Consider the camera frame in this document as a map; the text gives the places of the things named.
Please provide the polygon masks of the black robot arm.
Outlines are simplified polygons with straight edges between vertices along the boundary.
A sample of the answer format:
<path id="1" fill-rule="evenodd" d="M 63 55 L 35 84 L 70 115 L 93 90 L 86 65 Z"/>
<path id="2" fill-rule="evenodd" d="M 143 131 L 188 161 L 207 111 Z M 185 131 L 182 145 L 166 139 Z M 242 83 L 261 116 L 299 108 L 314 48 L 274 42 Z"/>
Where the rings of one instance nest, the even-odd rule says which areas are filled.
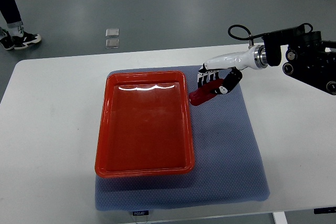
<path id="1" fill-rule="evenodd" d="M 335 95 L 335 42 L 323 40 L 320 31 L 313 31 L 310 23 L 297 27 L 272 31 L 252 38 L 264 42 L 266 61 L 275 67 L 281 63 L 281 46 L 287 45 L 287 62 L 282 66 L 284 74 Z"/>

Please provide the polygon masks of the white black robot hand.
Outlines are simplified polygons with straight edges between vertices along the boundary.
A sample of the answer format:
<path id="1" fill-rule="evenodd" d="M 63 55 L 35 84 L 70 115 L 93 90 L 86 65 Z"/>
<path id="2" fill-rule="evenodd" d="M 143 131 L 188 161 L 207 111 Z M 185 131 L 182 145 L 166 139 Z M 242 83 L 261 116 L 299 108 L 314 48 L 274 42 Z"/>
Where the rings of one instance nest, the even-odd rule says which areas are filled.
<path id="1" fill-rule="evenodd" d="M 235 52 L 225 55 L 216 56 L 203 63 L 198 70 L 197 85 L 199 88 L 211 81 L 219 79 L 219 71 L 230 69 L 231 71 L 222 80 L 219 87 L 211 89 L 213 94 L 227 94 L 242 79 L 241 71 L 245 68 L 255 70 L 263 68 L 264 65 L 260 62 L 260 55 L 256 46 L 245 52 Z"/>

